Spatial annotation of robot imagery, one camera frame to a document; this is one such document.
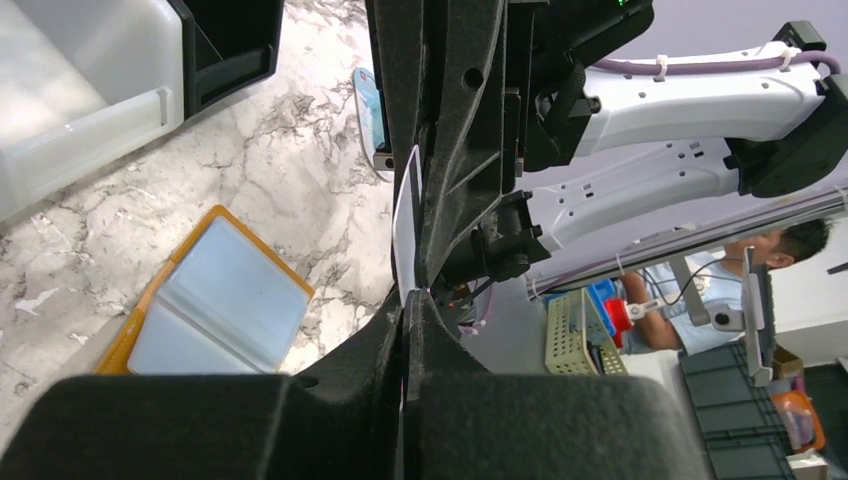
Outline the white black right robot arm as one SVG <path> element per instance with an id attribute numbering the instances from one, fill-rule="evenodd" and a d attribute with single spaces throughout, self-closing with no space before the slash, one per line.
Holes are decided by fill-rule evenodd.
<path id="1" fill-rule="evenodd" d="M 815 215 L 846 184 L 847 76 L 807 21 L 729 53 L 615 60 L 649 1 L 370 1 L 396 278 L 552 260 L 585 284 Z"/>

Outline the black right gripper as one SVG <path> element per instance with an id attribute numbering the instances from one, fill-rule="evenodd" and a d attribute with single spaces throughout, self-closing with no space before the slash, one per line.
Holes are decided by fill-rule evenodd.
<path id="1" fill-rule="evenodd" d="M 412 148 L 428 143 L 424 3 L 373 0 L 366 9 L 399 192 Z M 518 44 L 507 49 L 507 83 L 518 90 L 507 97 L 502 134 L 505 16 L 503 1 L 447 4 L 439 117 L 424 161 L 416 266 L 424 288 L 436 279 L 503 281 L 550 258 L 531 195 L 515 179 L 571 162 L 601 107 L 584 92 L 588 67 L 644 33 L 654 9 L 650 1 L 549 1 L 521 14 Z"/>

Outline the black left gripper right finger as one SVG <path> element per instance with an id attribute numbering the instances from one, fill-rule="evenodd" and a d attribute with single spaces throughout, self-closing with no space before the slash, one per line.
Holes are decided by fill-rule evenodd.
<path id="1" fill-rule="evenodd" d="M 405 300 L 408 479 L 706 479 L 672 395 L 639 376 L 495 374 L 429 293 Z"/>

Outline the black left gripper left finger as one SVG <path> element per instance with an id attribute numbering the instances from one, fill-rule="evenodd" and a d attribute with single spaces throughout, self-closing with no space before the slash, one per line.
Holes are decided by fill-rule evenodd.
<path id="1" fill-rule="evenodd" d="M 36 401 L 5 479 L 389 479 L 400 300 L 295 376 L 86 375 Z"/>

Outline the white silver card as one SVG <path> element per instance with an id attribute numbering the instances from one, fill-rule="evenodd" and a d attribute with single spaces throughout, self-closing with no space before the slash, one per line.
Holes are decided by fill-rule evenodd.
<path id="1" fill-rule="evenodd" d="M 392 249 L 395 277 L 401 306 L 405 306 L 408 294 L 417 288 L 415 258 L 417 234 L 415 214 L 420 206 L 421 175 L 420 150 L 414 145 L 410 152 L 406 170 L 401 178 L 392 221 Z"/>

